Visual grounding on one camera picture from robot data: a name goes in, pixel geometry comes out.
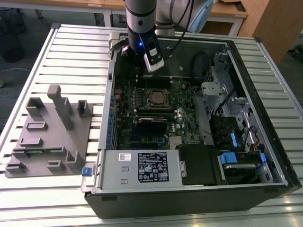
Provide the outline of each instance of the robotic arm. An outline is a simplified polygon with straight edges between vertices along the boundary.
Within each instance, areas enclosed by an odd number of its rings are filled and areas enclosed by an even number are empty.
[[[155,24],[166,25],[168,29],[180,25],[198,33],[206,23],[212,5],[213,0],[125,0],[130,49],[143,57],[149,72],[156,71],[164,66],[164,58]]]

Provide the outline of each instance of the white sticker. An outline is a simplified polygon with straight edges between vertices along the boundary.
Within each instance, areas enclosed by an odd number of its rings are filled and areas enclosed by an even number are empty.
[[[101,7],[99,4],[88,4],[88,6]]]
[[[119,154],[119,161],[130,161],[131,154]]]
[[[243,18],[245,18],[246,15],[236,14],[235,17],[243,17]]]

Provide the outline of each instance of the black cable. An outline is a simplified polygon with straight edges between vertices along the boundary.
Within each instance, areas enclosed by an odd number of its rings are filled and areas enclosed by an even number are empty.
[[[242,144],[242,152],[245,151],[245,145],[246,145],[246,142],[247,142],[247,138],[248,138],[248,135],[250,133],[250,130],[252,130],[253,128],[255,128],[254,125],[250,126],[245,134],[245,137],[244,137],[244,140],[243,140],[243,144]]]
[[[223,100],[223,102],[220,103],[220,105],[218,106],[218,108],[216,109],[216,111],[214,112],[214,115],[217,114],[217,112],[219,111],[219,109],[224,106],[224,104],[231,98],[231,96],[233,95],[233,93],[236,91],[235,88],[233,88],[230,93],[228,93],[228,95],[226,96],[226,98]]]
[[[190,19],[191,19],[191,15],[193,13],[193,9],[194,9],[194,0],[192,0],[191,2],[191,7],[190,7],[190,12],[189,12],[189,17],[188,17],[188,21],[186,24],[186,28],[184,30],[184,32],[182,33],[181,37],[179,38],[178,42],[174,45],[174,47],[171,49],[171,54],[175,51],[175,49],[179,46],[180,42],[182,41],[183,37],[185,36],[185,33],[187,32],[187,29],[189,27],[189,23],[190,23]]]
[[[187,5],[186,5],[186,7],[185,7],[185,10],[184,10],[184,12],[183,12],[183,14],[182,14],[180,20],[179,20],[176,24],[173,25],[173,28],[176,28],[177,26],[179,26],[179,24],[180,24],[181,21],[183,20],[183,18],[184,18],[184,16],[185,16],[186,12],[187,12],[187,10],[188,10],[189,4],[190,4],[190,0],[188,0]]]
[[[197,122],[197,125],[199,126],[199,128],[200,128],[203,132],[205,132],[205,133],[208,134],[208,135],[213,136],[213,134],[211,134],[210,132],[205,131],[205,130],[200,126],[199,122]]]

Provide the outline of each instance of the floor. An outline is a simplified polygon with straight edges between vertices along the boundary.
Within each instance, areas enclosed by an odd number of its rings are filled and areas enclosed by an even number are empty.
[[[35,11],[25,9],[23,19],[27,26],[26,32],[19,35],[20,42],[25,50],[25,57],[16,63],[6,63],[0,57],[0,72],[8,68],[25,68],[31,70],[36,58],[43,46],[43,43],[49,33],[52,23],[60,22],[63,24],[76,24],[95,26],[96,21],[94,14],[91,13],[75,13],[75,12],[42,12],[43,18],[37,19]],[[114,18],[116,26],[125,26],[119,23],[119,18]],[[294,59],[291,53],[287,53],[283,61],[279,65],[285,80],[289,84],[293,93],[297,97],[301,105],[303,105],[303,62]],[[0,74],[0,78],[5,85],[0,88],[0,95],[18,96],[28,77],[25,71],[8,71]],[[12,111],[17,98],[0,97],[0,132],[2,131],[10,112]]]

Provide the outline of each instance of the motherboard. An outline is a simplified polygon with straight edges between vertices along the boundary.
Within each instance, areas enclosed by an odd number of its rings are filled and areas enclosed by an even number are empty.
[[[118,149],[175,149],[200,144],[193,96],[182,79],[116,80]]]

